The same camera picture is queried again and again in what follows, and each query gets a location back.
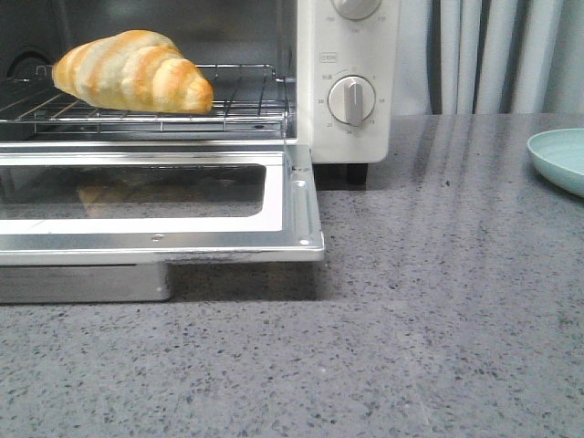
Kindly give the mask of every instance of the toaster oven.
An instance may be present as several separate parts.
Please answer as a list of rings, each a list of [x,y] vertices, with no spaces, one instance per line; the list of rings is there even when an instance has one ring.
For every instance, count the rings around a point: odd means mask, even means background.
[[[0,5],[0,302],[162,300],[168,266],[324,256],[313,163],[363,183],[389,148],[398,0]],[[209,114],[93,108],[51,65],[147,28]]]

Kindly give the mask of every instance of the oven door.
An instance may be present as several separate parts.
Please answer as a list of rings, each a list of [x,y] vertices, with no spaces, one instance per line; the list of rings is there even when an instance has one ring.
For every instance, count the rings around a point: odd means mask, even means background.
[[[267,66],[222,67],[238,75],[215,78],[208,116],[13,84],[0,128],[32,133],[0,142],[0,302],[165,299],[169,264],[323,257],[309,149],[287,139],[290,90]],[[248,69],[264,73],[242,80]]]

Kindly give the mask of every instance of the countertop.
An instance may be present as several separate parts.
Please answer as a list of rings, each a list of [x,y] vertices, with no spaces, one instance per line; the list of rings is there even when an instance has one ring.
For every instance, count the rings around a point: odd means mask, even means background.
[[[316,169],[316,264],[176,266],[162,303],[0,307],[0,436],[584,436],[584,201],[527,138],[399,117]]]

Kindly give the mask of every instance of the timer dial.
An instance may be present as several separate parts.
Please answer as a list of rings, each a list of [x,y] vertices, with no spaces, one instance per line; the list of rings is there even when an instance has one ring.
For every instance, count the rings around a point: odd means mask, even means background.
[[[367,18],[375,12],[380,3],[381,0],[332,0],[337,12],[349,20]]]
[[[373,111],[375,90],[360,76],[347,76],[332,86],[328,94],[328,108],[335,119],[351,126],[359,126]]]

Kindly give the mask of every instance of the oven control panel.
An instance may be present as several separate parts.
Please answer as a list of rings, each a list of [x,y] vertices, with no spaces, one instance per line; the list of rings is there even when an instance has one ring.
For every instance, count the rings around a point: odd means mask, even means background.
[[[313,161],[380,161],[389,149],[399,0],[311,3]]]

